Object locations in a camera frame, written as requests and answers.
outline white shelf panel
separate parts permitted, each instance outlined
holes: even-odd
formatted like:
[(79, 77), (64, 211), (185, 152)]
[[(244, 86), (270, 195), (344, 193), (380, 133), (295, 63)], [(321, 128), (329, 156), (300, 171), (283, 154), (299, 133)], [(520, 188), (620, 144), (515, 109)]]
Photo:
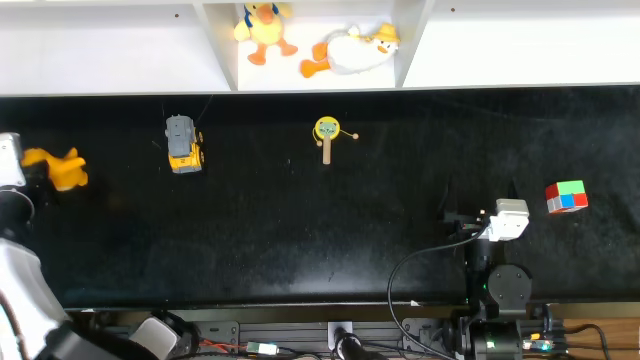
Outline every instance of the white shelf panel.
[(336, 75), (322, 71), (306, 79), (300, 74), (300, 63), (312, 59), (313, 45), (326, 39), (333, 31), (358, 25), (364, 34), (375, 33), (389, 15), (378, 16), (296, 16), (285, 20), (285, 39), (298, 47), (293, 56), (283, 57), (280, 48), (267, 50), (267, 63), (256, 66), (247, 60), (256, 45), (245, 41), (238, 45), (238, 90), (240, 91), (323, 91), (344, 89), (385, 89), (395, 87), (393, 60), (359, 74)]
[(638, 1), (438, 0), (404, 87), (640, 82), (639, 39)]
[(0, 95), (229, 91), (192, 5), (4, 8), (0, 47)]

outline colorful cube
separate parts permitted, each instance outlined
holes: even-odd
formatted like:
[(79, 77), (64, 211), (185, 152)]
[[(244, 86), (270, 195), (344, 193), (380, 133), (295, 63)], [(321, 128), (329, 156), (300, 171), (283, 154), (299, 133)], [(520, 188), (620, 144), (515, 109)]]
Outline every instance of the colorful cube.
[(549, 213), (574, 212), (589, 206), (582, 180), (555, 183), (546, 189)]

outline black tabletop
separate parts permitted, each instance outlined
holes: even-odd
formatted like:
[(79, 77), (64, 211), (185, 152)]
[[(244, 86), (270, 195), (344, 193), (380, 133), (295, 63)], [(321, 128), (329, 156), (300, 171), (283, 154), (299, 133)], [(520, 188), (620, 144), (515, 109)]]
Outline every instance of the black tabletop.
[[(165, 119), (205, 138), (204, 174), (174, 175)], [(331, 115), (358, 140), (322, 165)], [(447, 242), (436, 211), (493, 209), (514, 180), (529, 206), (507, 259), (536, 301), (640, 298), (640, 88), (3, 99), (0, 130), (62, 156), (89, 184), (42, 206), (25, 241), (63, 306), (376, 302), (393, 266)], [(590, 205), (549, 215), (545, 187), (583, 180)], [(398, 300), (464, 301), (463, 252), (420, 257)]]

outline wooden surface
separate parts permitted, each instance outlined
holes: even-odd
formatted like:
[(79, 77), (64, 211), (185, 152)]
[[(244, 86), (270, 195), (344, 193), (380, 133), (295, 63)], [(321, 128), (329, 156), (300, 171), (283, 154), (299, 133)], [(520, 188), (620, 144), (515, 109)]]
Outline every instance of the wooden surface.
[[(567, 329), (576, 328), (582, 324), (596, 324), (602, 328), (609, 348), (639, 347), (640, 318), (629, 319), (572, 319), (565, 320)], [(587, 345), (600, 347), (600, 336), (593, 329), (585, 330), (579, 334), (567, 335), (567, 341), (572, 345)], [(571, 349), (569, 354), (583, 359), (604, 359), (602, 350)], [(609, 351), (614, 360), (640, 359), (638, 351)]]

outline toy truck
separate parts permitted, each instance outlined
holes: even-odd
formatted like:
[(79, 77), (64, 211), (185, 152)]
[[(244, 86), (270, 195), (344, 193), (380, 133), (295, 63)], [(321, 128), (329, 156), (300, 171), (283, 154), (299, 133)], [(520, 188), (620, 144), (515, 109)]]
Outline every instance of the toy truck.
[(202, 170), (204, 139), (201, 132), (196, 135), (196, 128), (190, 117), (177, 115), (168, 118), (167, 130), (164, 133), (169, 142), (169, 165), (174, 173), (184, 174)]

